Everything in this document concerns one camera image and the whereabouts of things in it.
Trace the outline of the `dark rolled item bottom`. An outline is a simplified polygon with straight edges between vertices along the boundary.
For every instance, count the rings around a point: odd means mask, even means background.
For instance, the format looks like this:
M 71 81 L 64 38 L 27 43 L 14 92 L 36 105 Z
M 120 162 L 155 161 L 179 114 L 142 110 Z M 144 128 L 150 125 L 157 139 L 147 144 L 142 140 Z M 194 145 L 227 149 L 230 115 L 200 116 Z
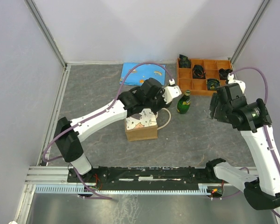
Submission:
M 206 86 L 208 91 L 215 91 L 220 86 L 219 79 L 209 78 L 206 80 Z

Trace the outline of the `dark rolled item middle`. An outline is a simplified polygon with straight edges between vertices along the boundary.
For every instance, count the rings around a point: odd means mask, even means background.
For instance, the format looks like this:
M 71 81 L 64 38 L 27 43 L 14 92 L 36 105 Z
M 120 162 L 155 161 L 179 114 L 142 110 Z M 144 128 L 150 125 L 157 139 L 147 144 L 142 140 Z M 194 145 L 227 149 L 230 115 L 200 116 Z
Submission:
M 196 64 L 192 69 L 193 78 L 195 79 L 205 79 L 205 69 L 203 66 Z

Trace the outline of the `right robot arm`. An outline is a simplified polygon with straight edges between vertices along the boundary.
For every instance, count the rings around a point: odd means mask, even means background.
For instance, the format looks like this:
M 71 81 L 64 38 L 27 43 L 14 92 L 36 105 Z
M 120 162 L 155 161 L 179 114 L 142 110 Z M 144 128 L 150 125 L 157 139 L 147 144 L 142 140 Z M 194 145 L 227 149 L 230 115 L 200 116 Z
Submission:
M 210 117 L 231 124 L 240 131 L 255 163 L 258 175 L 245 173 L 224 159 L 207 163 L 205 178 L 219 179 L 243 192 L 255 210 L 280 207 L 280 155 L 274 143 L 273 127 L 265 102 L 258 98 L 248 104 L 238 83 L 217 88 L 210 102 Z

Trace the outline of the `aluminium frame rail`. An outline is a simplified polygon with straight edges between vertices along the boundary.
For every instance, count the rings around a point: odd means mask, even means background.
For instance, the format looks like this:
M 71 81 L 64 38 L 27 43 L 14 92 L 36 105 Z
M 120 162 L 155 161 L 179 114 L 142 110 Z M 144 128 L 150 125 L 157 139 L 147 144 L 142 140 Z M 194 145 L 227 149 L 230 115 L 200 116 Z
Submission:
M 262 187 L 280 186 L 279 172 L 273 172 L 272 168 L 263 169 L 236 168 L 227 162 L 221 162 L 215 166 L 207 165 L 215 177 L 233 186 L 241 186 L 245 182 L 258 180 Z M 27 183 L 34 184 L 80 184 L 82 178 L 77 175 L 72 167 L 30 167 L 26 178 Z

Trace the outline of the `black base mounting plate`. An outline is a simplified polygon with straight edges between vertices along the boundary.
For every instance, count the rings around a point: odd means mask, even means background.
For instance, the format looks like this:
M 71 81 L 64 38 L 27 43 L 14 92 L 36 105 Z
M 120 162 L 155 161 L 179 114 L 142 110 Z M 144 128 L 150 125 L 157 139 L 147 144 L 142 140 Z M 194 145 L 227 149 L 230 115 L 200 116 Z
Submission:
M 100 190 L 197 190 L 199 184 L 222 184 L 209 168 L 98 167 L 81 175 L 82 181 Z

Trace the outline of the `burlap canvas tote bag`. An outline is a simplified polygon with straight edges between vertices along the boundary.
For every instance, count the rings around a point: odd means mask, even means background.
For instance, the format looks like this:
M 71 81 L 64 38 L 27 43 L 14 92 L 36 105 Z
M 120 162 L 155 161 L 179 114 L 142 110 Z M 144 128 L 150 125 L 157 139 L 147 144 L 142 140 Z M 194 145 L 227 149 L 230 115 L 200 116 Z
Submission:
M 168 120 L 162 126 L 158 126 L 158 114 L 150 109 L 143 109 L 140 113 L 134 114 L 125 119 L 125 133 L 128 141 L 151 140 L 158 138 L 158 130 L 164 128 L 171 121 L 171 113 L 168 109 L 162 108 L 168 113 Z

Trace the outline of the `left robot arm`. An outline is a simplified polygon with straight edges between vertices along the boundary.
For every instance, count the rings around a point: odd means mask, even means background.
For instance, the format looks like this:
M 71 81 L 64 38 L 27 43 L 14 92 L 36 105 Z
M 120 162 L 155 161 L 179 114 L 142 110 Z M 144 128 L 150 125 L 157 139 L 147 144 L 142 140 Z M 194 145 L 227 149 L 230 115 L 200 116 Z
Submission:
M 168 108 L 180 94 L 174 80 L 164 87 L 156 79 L 149 78 L 141 86 L 120 92 L 113 101 L 94 112 L 77 119 L 59 119 L 54 135 L 55 143 L 62 158 L 73 166 L 78 177 L 83 182 L 89 182 L 94 177 L 94 171 L 81 145 L 85 139 L 98 130 L 144 109 L 150 109 L 156 114 L 159 110 Z

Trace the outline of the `orange compartment tray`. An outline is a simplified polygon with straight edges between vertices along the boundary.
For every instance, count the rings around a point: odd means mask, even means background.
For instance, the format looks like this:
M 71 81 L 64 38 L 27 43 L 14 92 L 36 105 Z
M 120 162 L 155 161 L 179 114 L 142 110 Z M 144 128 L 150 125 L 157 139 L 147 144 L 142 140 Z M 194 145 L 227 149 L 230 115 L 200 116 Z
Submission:
M 208 89 L 208 80 L 216 79 L 220 82 L 220 85 L 225 85 L 225 80 L 219 75 L 219 70 L 232 69 L 229 60 L 190 59 L 190 68 L 180 67 L 179 61 L 180 59 L 177 59 L 176 62 L 177 84 L 182 92 L 189 90 L 191 95 L 197 96 L 211 96 L 214 91 Z M 193 68 L 195 65 L 203 67 L 205 75 L 202 78 L 194 75 Z

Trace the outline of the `dark rolled item top-left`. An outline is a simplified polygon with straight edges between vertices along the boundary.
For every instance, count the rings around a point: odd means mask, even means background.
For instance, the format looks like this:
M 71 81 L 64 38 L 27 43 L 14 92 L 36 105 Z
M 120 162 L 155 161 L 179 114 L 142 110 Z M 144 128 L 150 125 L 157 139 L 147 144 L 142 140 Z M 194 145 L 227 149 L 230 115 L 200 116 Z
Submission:
M 179 68 L 190 69 L 191 68 L 191 61 L 185 55 L 179 55 Z

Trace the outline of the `green glass bottle right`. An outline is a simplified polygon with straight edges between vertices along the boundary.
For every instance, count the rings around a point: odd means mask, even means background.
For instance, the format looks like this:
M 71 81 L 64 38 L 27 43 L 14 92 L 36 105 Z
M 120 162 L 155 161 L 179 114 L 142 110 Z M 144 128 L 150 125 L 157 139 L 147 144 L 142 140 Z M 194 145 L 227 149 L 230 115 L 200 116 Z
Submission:
M 177 103 L 177 111 L 180 114 L 185 114 L 189 110 L 190 102 L 191 102 L 190 95 L 191 95 L 190 90 L 186 90 L 184 92 L 184 95 L 179 99 Z

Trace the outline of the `dark rolled item right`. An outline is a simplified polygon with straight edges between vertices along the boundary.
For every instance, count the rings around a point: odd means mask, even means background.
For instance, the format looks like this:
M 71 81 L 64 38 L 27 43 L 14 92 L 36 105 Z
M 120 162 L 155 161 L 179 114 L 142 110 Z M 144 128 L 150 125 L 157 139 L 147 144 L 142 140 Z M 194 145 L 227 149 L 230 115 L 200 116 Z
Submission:
M 228 75 L 230 73 L 232 73 L 232 72 L 233 72 L 233 70 L 231 70 L 231 69 L 220 68 L 218 70 L 220 80 L 227 80 L 228 79 Z

